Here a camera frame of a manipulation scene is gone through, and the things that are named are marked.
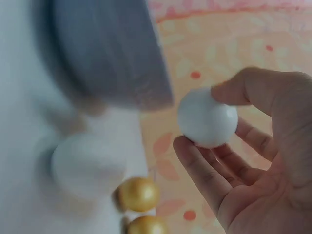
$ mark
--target blurry white ball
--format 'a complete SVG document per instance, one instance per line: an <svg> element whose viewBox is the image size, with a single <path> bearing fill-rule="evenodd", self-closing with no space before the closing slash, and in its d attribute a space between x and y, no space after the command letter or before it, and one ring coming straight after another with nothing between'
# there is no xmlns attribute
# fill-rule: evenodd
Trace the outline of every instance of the blurry white ball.
<svg viewBox="0 0 312 234"><path fill-rule="evenodd" d="M235 107L216 102L210 88L191 90L181 101L178 123L181 132L196 145L215 148L227 143L237 128Z"/></svg>
<svg viewBox="0 0 312 234"><path fill-rule="evenodd" d="M52 173L69 194L85 200L110 196L124 178L124 155L93 134L76 134L56 148Z"/></svg>

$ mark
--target hand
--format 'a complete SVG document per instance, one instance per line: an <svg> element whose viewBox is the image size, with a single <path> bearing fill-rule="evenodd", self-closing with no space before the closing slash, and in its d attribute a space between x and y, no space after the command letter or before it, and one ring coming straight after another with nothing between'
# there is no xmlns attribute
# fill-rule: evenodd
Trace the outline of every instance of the hand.
<svg viewBox="0 0 312 234"><path fill-rule="evenodd" d="M212 88L215 100L254 105L273 137L239 119L236 134L272 162L250 167L228 145L207 150L186 137L175 152L228 234L312 233L312 80L299 72L247 68Z"/></svg>

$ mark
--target peach background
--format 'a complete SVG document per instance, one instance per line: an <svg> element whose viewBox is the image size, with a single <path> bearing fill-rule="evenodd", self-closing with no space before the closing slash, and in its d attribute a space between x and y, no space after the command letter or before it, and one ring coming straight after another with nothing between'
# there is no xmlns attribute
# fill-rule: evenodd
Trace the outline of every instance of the peach background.
<svg viewBox="0 0 312 234"><path fill-rule="evenodd" d="M171 74L175 107L141 115L150 176L162 194L157 215L171 234L222 234L208 205L180 165L172 149L180 134L176 109L191 89L230 78L246 66L312 72L312 11L209 13L164 20L157 25ZM270 119L253 107L239 114L264 131ZM233 148L251 165L268 164L233 136Z"/></svg>
<svg viewBox="0 0 312 234"><path fill-rule="evenodd" d="M312 0L148 0L153 16L174 18L195 12L311 7Z"/></svg>

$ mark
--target gold bead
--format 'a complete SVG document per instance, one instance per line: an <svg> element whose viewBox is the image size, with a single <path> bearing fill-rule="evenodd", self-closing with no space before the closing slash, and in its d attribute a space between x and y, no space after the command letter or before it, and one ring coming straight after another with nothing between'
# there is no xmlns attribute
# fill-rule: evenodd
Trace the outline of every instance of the gold bead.
<svg viewBox="0 0 312 234"><path fill-rule="evenodd" d="M118 189L118 201L123 210L146 212L159 201L159 188L147 178L132 178Z"/></svg>
<svg viewBox="0 0 312 234"><path fill-rule="evenodd" d="M133 220L127 229L127 234L168 234L164 221L158 217L143 216Z"/></svg>

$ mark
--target finger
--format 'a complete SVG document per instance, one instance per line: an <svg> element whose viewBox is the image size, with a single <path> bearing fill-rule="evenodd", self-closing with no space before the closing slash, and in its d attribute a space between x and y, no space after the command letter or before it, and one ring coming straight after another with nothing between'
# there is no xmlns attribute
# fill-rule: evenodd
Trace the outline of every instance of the finger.
<svg viewBox="0 0 312 234"><path fill-rule="evenodd" d="M246 185L254 184L264 173L264 170L252 168L248 165L248 163L235 153L227 144L212 149L212 152Z"/></svg>
<svg viewBox="0 0 312 234"><path fill-rule="evenodd" d="M218 160L215 158L214 154L209 149L204 148L198 148L200 153L202 154L203 158L208 162L220 175L225 178L229 184L234 188L238 185L243 185L241 181L234 178L231 173L218 162Z"/></svg>
<svg viewBox="0 0 312 234"><path fill-rule="evenodd" d="M212 87L211 94L216 101L228 105L252 104L271 115L276 98L289 88L294 81L293 77L294 73L290 72L246 68L232 79Z"/></svg>
<svg viewBox="0 0 312 234"><path fill-rule="evenodd" d="M223 199L233 189L186 137L174 141L174 150L191 179L217 216Z"/></svg>
<svg viewBox="0 0 312 234"><path fill-rule="evenodd" d="M244 119L238 119L236 134L261 156L269 161L273 161L278 153L274 139L259 129L251 126Z"/></svg>

